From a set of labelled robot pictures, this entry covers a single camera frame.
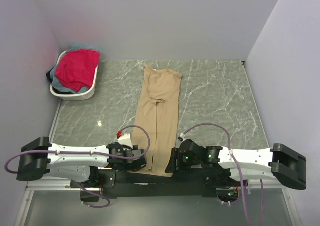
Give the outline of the beige t shirt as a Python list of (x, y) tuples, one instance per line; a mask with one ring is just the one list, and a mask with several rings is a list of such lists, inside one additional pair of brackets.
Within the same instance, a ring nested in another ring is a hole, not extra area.
[(171, 177), (173, 174), (165, 170), (177, 140), (182, 75), (168, 68), (145, 66), (143, 81), (134, 124), (147, 131), (150, 147), (145, 154), (146, 166), (138, 172)]

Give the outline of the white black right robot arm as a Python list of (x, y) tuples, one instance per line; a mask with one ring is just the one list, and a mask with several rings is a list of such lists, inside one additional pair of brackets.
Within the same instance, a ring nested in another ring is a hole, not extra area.
[(227, 188), (249, 180), (271, 180), (283, 186), (307, 188), (307, 159), (290, 147), (275, 143), (259, 150), (229, 149), (224, 146), (200, 146), (191, 139), (172, 148), (166, 173), (191, 174), (208, 186)]

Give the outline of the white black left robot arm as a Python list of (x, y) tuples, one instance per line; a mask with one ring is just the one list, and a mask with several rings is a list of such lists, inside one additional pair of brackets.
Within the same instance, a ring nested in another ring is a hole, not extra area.
[(39, 137), (23, 146), (16, 179), (35, 181), (43, 176), (84, 182), (88, 187), (100, 181), (98, 168), (138, 171), (146, 166), (144, 149), (119, 142), (94, 147), (64, 146)]

